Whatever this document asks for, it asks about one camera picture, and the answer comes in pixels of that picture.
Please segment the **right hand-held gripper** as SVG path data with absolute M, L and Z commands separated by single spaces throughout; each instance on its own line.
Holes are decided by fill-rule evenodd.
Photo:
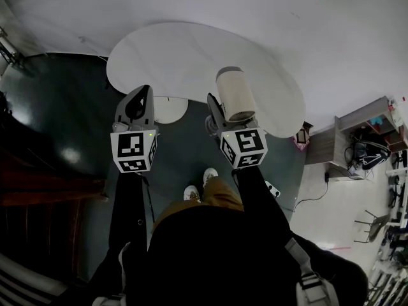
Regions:
M 221 105 L 211 93 L 207 94 L 207 106 L 210 115 L 205 120 L 206 130 L 233 169 L 260 165 L 268 152 L 266 132 L 253 119 L 227 122 Z

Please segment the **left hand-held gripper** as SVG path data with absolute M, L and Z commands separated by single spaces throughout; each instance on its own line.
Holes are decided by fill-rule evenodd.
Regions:
M 158 136 L 158 127 L 154 124 L 154 94 L 150 85 L 135 88 L 118 104 L 112 127 L 112 157 L 119 171 L 150 171 Z

